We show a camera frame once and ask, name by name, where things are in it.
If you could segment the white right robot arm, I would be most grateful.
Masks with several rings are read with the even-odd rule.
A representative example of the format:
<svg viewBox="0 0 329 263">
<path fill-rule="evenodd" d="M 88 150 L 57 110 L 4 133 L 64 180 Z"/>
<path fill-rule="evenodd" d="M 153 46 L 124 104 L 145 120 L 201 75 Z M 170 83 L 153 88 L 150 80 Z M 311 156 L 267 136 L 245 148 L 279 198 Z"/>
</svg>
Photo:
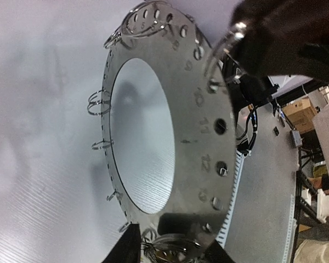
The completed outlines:
<svg viewBox="0 0 329 263">
<path fill-rule="evenodd" d="M 329 1 L 242 1 L 246 24 L 232 57 L 256 77 L 303 75 L 329 83 Z"/>
</svg>

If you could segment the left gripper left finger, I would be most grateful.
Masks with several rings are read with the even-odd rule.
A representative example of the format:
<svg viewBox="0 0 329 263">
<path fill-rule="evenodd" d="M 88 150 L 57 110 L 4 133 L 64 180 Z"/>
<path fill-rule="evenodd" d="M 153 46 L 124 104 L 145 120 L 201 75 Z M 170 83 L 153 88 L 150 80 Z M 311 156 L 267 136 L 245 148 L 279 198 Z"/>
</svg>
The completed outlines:
<svg viewBox="0 0 329 263">
<path fill-rule="evenodd" d="M 140 227 L 130 224 L 102 263 L 140 263 L 140 258 Z"/>
</svg>

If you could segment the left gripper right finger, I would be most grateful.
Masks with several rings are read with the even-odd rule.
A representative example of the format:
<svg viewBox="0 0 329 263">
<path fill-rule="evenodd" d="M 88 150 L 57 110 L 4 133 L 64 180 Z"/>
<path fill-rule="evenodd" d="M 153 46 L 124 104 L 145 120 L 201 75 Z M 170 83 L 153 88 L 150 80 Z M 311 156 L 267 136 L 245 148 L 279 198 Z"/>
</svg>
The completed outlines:
<svg viewBox="0 0 329 263">
<path fill-rule="evenodd" d="M 211 263 L 235 263 L 217 240 L 211 243 L 198 260 L 199 262 Z"/>
</svg>

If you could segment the round metal keyring disc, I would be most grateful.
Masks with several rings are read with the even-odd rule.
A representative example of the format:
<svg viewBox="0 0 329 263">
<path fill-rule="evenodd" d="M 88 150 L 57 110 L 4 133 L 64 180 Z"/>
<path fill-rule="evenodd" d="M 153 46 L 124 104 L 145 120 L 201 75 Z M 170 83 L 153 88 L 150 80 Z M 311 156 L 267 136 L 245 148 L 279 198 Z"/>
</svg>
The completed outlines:
<svg viewBox="0 0 329 263">
<path fill-rule="evenodd" d="M 220 63 L 194 20 L 142 1 L 104 44 L 101 118 L 112 194 L 139 224 L 140 262 L 199 262 L 217 240 L 235 191 L 235 122 Z"/>
</svg>

